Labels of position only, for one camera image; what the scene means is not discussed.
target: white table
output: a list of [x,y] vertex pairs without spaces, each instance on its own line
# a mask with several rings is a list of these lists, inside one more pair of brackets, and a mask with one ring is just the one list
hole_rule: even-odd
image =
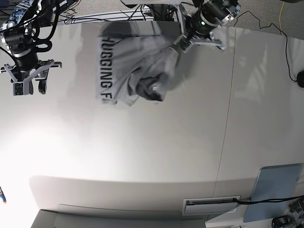
[[[50,70],[46,95],[13,97],[1,75],[3,227],[30,227],[39,209],[58,204],[181,210],[185,198],[246,198],[262,167],[304,162],[304,91],[288,77],[284,37],[220,28],[227,50],[201,46],[183,55],[163,103],[112,107],[95,100],[104,25],[58,27],[52,50],[39,55],[63,62]],[[304,42],[290,40],[297,73]],[[11,63],[0,56],[1,65]],[[240,220],[245,209],[207,226]]]

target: gray carpet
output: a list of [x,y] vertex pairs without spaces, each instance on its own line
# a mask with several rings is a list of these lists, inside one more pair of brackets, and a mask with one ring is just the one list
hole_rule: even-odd
[[[279,26],[279,13],[282,2],[279,0],[240,0],[242,12],[251,11],[255,16],[261,19],[261,26],[268,26],[271,22]],[[189,11],[193,11],[192,6],[185,5]],[[91,13],[109,12],[126,10],[119,0],[81,0],[76,7],[78,15],[87,15]],[[282,30],[290,37],[304,39],[304,1],[296,4],[285,3],[282,13]],[[233,26],[235,20],[228,24]],[[250,13],[240,17],[236,27],[260,30],[258,20]],[[264,32],[280,34],[276,28],[265,28]]]

